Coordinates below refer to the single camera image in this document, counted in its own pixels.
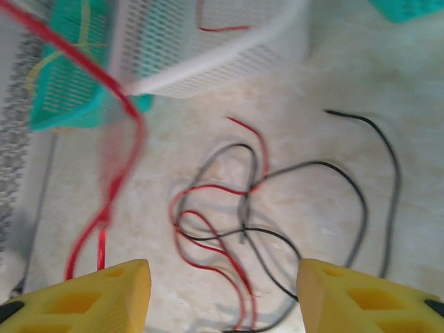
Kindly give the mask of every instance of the perforated basket wall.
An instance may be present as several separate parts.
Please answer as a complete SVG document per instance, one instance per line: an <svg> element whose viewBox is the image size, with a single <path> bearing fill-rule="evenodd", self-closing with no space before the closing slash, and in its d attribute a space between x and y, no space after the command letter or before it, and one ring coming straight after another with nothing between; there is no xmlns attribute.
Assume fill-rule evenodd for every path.
<svg viewBox="0 0 444 333"><path fill-rule="evenodd" d="M182 98L267 72L306 56L307 9L308 0L121 0L112 74L129 94Z"/></svg>
<svg viewBox="0 0 444 333"><path fill-rule="evenodd" d="M91 0L89 43L108 43L112 24L111 8L107 1ZM50 28L72 44L77 44L81 24L81 0L55 0L51 12ZM88 46L88 55L105 65L106 46ZM42 59L58 52L46 45ZM104 89L60 54L50 61L37 79L36 97L31 111L31 128L42 130L53 126L95 127L99 125L100 106L105 99Z"/></svg>

